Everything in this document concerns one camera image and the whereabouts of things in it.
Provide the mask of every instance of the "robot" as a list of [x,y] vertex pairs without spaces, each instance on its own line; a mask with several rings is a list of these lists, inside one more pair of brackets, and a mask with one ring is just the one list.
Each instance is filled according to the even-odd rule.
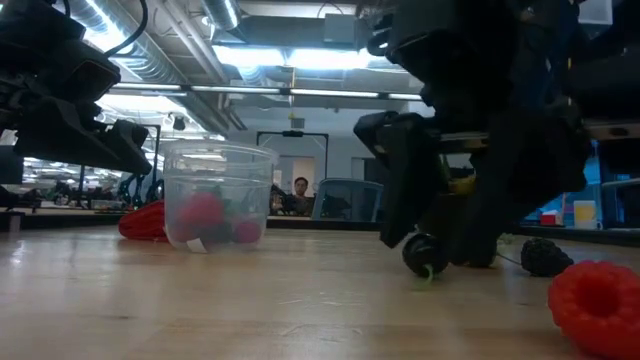
[[[502,233],[584,189],[592,138],[630,136],[619,119],[640,116],[640,53],[625,51],[640,40],[640,2],[619,5],[595,39],[579,24],[581,2],[401,0],[376,26],[369,52],[422,81],[435,109],[371,114],[354,128],[391,174],[380,240],[394,248],[418,225],[403,251],[416,274],[490,266]],[[471,154],[472,191],[451,192],[447,153]]]
[[109,61],[142,34],[102,53],[83,42],[85,28],[53,7],[56,0],[10,0],[0,11],[0,134],[17,131],[23,157],[147,174],[141,149],[148,130],[127,121],[96,121],[95,102],[120,82]]

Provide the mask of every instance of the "chair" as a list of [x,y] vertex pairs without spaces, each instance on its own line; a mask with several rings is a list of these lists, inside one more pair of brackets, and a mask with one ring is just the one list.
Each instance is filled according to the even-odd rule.
[[354,179],[325,179],[318,186],[311,218],[376,222],[383,186]]

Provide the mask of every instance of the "blackberry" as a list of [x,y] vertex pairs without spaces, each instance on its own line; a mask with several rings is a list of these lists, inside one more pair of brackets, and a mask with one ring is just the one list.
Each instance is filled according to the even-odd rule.
[[553,241],[536,238],[522,245],[520,263],[533,276],[554,277],[573,265],[573,260]]

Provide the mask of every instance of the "person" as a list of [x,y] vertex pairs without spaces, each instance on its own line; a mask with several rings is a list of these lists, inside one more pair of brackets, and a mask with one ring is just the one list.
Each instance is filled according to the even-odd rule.
[[305,196],[308,188],[309,180],[304,177],[299,177],[293,182],[295,211],[300,216],[310,216],[313,210],[314,199]]

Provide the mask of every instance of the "wooden table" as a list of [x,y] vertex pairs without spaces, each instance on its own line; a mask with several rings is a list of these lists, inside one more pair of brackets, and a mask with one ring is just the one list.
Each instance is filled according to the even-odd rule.
[[[113,227],[0,236],[3,359],[581,358],[552,324],[550,281],[504,260],[420,290],[375,233],[274,230],[215,255]],[[636,249],[561,245],[639,268]]]

